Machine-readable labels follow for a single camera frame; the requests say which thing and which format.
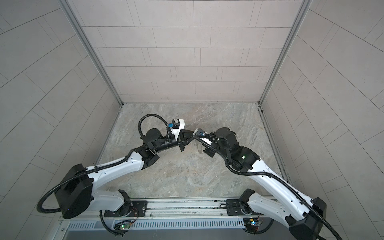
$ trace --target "robotic arm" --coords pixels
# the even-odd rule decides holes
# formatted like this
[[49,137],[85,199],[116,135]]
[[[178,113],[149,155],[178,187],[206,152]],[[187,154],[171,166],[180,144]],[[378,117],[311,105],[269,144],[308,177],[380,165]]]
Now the robotic arm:
[[[156,128],[148,130],[146,135],[142,134],[141,122],[149,116],[157,117],[167,125],[166,136],[162,136]],[[240,146],[236,134],[229,128],[222,127],[208,134],[202,129],[190,131],[184,127],[182,119],[174,119],[168,124],[156,114],[145,115],[138,124],[142,146],[132,149],[125,157],[105,164],[87,168],[82,164],[73,166],[62,182],[41,198],[37,210],[41,213],[61,211],[65,219],[89,210],[108,210],[114,216],[126,216],[132,210],[132,202],[127,193],[123,190],[109,192],[98,188],[120,176],[150,167],[159,159],[158,153],[165,149],[179,146],[183,151],[195,139],[205,146],[204,152],[207,155],[220,155],[231,172],[250,177],[279,201],[264,198],[247,189],[239,198],[243,214],[256,212],[271,217],[288,227],[296,239],[316,239],[323,224],[339,237],[324,220],[324,201],[320,198],[311,199],[280,178],[256,153]],[[42,204],[52,193],[55,193],[60,208],[44,209]]]

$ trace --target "gray tiled wall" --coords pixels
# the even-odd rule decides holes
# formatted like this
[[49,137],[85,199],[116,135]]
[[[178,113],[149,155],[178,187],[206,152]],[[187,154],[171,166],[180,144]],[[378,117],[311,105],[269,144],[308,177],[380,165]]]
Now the gray tiled wall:
[[349,240],[384,239],[383,16],[380,0],[314,0],[263,103],[293,185]]
[[258,101],[301,5],[68,2],[123,102]]
[[0,1],[0,239],[43,238],[37,201],[93,165],[118,110],[55,0]]

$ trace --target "metal base plate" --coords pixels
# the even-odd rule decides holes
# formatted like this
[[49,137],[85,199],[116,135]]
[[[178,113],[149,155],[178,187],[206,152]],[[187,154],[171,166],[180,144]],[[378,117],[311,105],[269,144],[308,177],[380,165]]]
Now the metal base plate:
[[[144,217],[145,212],[147,210],[148,202],[147,201],[132,201],[132,204],[133,204],[133,207],[135,209],[132,209],[128,213],[128,215],[126,215],[124,217],[137,217],[137,215],[139,215],[139,217]],[[117,212],[111,212],[111,211],[107,210],[104,212],[104,217],[123,217],[123,216],[120,216],[119,213],[117,213]]]
[[238,199],[227,199],[225,200],[225,204],[227,206],[227,214],[228,216],[248,216],[248,215],[258,215],[257,212],[252,212],[251,214],[244,214],[240,209],[240,203]]

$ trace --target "gray stone floor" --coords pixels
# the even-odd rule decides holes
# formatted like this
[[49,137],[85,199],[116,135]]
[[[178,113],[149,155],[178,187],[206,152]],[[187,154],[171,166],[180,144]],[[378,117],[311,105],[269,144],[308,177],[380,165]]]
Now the gray stone floor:
[[[252,149],[280,174],[255,103],[125,104],[100,163],[123,157],[142,144],[137,123],[148,113],[156,113],[168,122],[173,118],[184,119],[189,130],[201,128],[211,132],[228,127],[237,134],[240,145]],[[153,127],[166,134],[164,123],[157,118],[147,118],[142,123],[144,134]],[[175,147],[159,156],[151,167],[115,179],[101,189],[122,189],[132,198],[240,196],[247,188],[270,195],[250,178],[231,173],[217,154],[213,158],[200,154],[195,141],[183,152]]]

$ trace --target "ventilation grille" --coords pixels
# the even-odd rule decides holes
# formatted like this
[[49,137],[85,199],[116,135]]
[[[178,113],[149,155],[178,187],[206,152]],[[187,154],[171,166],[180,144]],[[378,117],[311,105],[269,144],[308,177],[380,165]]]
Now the ventilation grille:
[[[112,228],[122,220],[106,220],[107,226]],[[203,228],[245,228],[243,219],[239,218],[201,218],[201,219],[139,219],[130,230],[155,229],[203,229]],[[99,220],[71,220],[68,230],[104,230]]]

